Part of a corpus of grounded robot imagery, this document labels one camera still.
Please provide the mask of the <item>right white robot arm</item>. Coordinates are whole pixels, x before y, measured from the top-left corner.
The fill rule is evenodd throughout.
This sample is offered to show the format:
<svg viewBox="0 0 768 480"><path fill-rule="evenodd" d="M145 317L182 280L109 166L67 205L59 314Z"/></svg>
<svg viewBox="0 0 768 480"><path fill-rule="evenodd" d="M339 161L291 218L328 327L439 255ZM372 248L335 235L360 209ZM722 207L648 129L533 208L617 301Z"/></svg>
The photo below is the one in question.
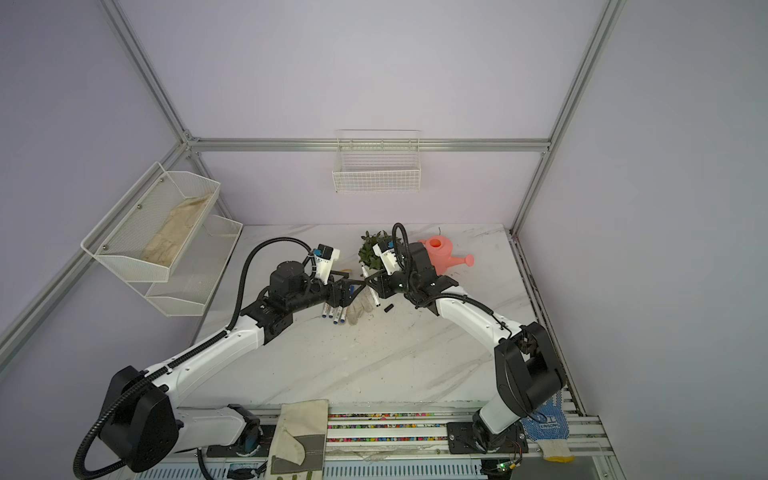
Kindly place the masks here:
<svg viewBox="0 0 768 480"><path fill-rule="evenodd" d="M426 247L384 240L372 247L382 269L366 278L381 298L403 295L416 309L461 327L494 359L495 396L473 415L470 444L486 453L517 438L508 430L520 420L536 420L537 410L566 384L551 337L538 322L512 322L469 295L459 282L440 275Z"/></svg>

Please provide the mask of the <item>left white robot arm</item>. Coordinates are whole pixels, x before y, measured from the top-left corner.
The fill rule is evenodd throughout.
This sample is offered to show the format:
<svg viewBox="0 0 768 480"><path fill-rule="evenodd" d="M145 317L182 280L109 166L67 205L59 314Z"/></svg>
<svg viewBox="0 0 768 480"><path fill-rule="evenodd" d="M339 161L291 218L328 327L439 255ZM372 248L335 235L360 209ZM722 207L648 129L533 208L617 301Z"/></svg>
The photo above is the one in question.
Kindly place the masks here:
<svg viewBox="0 0 768 480"><path fill-rule="evenodd" d="M113 376L100 416L75 455L75 475L98 478L123 466L139 473L171 453L208 446L253 453L262 437L255 414L232 400L200 408L187 405L187 398L239 357L276 339L295 312L348 307L367 285L327 269L323 260L314 276L300 262L279 264L257 299L238 304L222 330L158 366L128 366Z"/></svg>

